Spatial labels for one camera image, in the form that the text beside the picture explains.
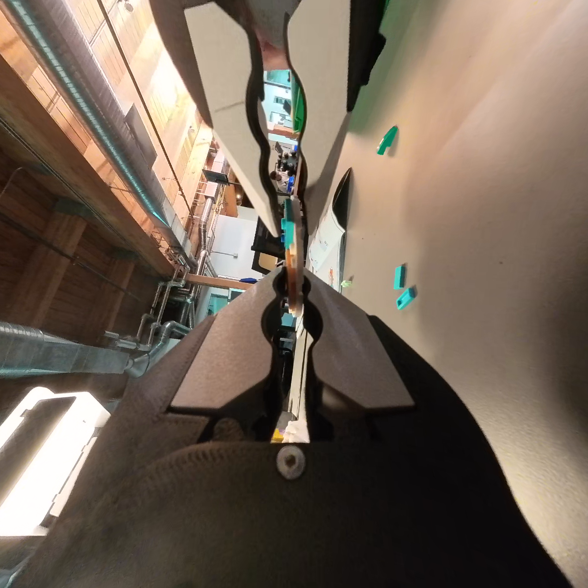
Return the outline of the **grey pipe cluster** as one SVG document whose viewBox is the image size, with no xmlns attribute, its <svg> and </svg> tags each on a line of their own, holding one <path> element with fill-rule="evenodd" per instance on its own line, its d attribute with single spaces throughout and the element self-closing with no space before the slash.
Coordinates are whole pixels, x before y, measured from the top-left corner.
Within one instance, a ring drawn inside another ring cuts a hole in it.
<svg viewBox="0 0 588 588">
<path fill-rule="evenodd" d="M 163 321 L 164 312 L 173 289 L 184 290 L 187 283 L 188 266 L 178 266 L 170 279 L 158 283 L 149 312 L 143 313 L 135 335 L 122 337 L 106 330 L 104 337 L 112 340 L 114 349 L 129 352 L 124 372 L 132 378 L 144 375 L 169 350 L 168 344 L 178 342 L 191 330 L 187 319 Z"/>
</svg>

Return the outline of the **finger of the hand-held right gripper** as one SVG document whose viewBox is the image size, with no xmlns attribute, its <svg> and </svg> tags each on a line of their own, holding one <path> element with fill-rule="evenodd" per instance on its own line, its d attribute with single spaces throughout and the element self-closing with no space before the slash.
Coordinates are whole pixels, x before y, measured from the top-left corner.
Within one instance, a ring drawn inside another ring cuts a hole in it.
<svg viewBox="0 0 588 588">
<path fill-rule="evenodd" d="M 278 237 L 282 215 L 269 177 L 259 42 L 215 1 L 184 15 L 215 136 L 260 220 Z"/>
<path fill-rule="evenodd" d="M 350 1 L 300 1 L 286 25 L 286 55 L 301 88 L 306 189 L 319 180 L 348 117 Z"/>
</svg>

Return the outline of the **silver ventilation duct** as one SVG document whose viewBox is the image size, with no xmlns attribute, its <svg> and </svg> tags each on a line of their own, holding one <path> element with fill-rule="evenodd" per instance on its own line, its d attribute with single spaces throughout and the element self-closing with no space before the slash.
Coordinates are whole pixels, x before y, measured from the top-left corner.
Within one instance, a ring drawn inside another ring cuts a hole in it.
<svg viewBox="0 0 588 588">
<path fill-rule="evenodd" d="M 83 345 L 33 328 L 1 322 L 1 378 L 22 379 L 58 374 L 128 374 L 140 377 L 148 369 L 148 353 Z"/>
</svg>

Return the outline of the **open instruction booklet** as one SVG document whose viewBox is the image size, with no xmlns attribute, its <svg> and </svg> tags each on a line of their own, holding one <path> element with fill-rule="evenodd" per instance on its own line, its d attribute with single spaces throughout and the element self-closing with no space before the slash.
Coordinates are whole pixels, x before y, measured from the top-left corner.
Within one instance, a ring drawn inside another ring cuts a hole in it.
<svg viewBox="0 0 588 588">
<path fill-rule="evenodd" d="M 346 232 L 352 168 L 342 176 L 331 203 L 323 214 L 309 246 L 310 271 L 337 292 L 341 292 L 345 262 Z"/>
</svg>

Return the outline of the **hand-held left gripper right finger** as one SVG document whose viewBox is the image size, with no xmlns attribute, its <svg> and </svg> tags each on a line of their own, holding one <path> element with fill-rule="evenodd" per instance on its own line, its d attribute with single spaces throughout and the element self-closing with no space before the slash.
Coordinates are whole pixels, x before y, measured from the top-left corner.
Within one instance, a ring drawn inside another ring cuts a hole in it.
<svg viewBox="0 0 588 588">
<path fill-rule="evenodd" d="M 332 440 L 370 417 L 415 408 L 368 315 L 304 273 L 307 348 L 306 423 L 311 440 Z"/>
</svg>

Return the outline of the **black office chair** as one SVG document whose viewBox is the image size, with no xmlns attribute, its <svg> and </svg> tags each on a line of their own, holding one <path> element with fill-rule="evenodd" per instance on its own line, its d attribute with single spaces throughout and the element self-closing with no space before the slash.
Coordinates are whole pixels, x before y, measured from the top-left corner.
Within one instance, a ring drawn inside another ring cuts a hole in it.
<svg viewBox="0 0 588 588">
<path fill-rule="evenodd" d="M 280 236 L 273 236 L 260 218 L 257 219 L 251 250 L 278 259 L 285 258 L 284 243 Z"/>
</svg>

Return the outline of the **round white brick plate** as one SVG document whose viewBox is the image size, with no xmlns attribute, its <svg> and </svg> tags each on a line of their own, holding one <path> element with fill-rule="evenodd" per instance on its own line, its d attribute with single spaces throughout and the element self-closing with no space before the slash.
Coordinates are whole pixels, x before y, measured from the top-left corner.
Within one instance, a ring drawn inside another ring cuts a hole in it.
<svg viewBox="0 0 588 588">
<path fill-rule="evenodd" d="M 282 241 L 285 250 L 286 294 L 289 312 L 296 318 L 302 316 L 304 295 L 304 241 L 303 222 L 298 198 L 284 201 L 281 219 Z"/>
</svg>

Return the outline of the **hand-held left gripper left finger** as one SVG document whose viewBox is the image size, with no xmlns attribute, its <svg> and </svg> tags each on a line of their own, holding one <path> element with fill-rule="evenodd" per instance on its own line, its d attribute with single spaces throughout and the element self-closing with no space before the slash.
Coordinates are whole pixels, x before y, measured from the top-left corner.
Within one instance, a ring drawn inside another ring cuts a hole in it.
<svg viewBox="0 0 588 588">
<path fill-rule="evenodd" d="M 213 316 L 172 413 L 232 418 L 246 436 L 272 438 L 283 406 L 276 336 L 286 277 L 285 268 L 273 270 Z"/>
</svg>

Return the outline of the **teal arch brick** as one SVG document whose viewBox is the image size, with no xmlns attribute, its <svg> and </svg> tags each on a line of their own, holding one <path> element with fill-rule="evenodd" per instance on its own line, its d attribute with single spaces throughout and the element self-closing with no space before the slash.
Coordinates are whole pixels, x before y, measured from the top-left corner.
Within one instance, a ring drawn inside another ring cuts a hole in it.
<svg viewBox="0 0 588 588">
<path fill-rule="evenodd" d="M 397 125 L 389 128 L 378 144 L 378 149 L 376 151 L 377 155 L 383 156 L 386 150 L 388 150 L 393 145 L 393 142 L 398 134 L 398 130 L 399 127 Z"/>
</svg>

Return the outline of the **slim silver duct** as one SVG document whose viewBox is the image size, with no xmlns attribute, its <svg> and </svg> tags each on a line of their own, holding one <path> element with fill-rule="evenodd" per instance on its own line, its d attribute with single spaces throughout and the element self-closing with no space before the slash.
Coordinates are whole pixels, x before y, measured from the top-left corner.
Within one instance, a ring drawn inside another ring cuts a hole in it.
<svg viewBox="0 0 588 588">
<path fill-rule="evenodd" d="M 208 223 L 215 205 L 215 198 L 211 195 L 205 196 L 202 214 L 199 220 L 198 235 L 199 235 L 199 253 L 196 265 L 196 275 L 202 276 L 205 272 L 207 259 L 209 258 L 208 245 Z"/>
</svg>

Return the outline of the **white lamp light panel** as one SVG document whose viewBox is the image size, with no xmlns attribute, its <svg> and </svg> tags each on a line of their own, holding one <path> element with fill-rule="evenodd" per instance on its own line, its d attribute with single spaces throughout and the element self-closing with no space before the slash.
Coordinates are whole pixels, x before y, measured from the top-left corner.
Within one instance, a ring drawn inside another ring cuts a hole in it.
<svg viewBox="0 0 588 588">
<path fill-rule="evenodd" d="M 1 538 L 48 533 L 110 416 L 89 392 L 26 393 L 1 423 Z"/>
</svg>

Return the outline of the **long grey ceiling duct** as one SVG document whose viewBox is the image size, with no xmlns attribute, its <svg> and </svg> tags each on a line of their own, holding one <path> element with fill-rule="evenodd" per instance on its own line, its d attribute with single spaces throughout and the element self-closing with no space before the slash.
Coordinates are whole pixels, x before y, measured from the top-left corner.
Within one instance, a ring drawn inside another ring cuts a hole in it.
<svg viewBox="0 0 588 588">
<path fill-rule="evenodd" d="M 1 9 L 50 80 L 88 126 L 118 176 L 168 244 L 193 260 L 192 244 L 131 132 L 115 92 L 65 1 L 1 1 Z"/>
</svg>

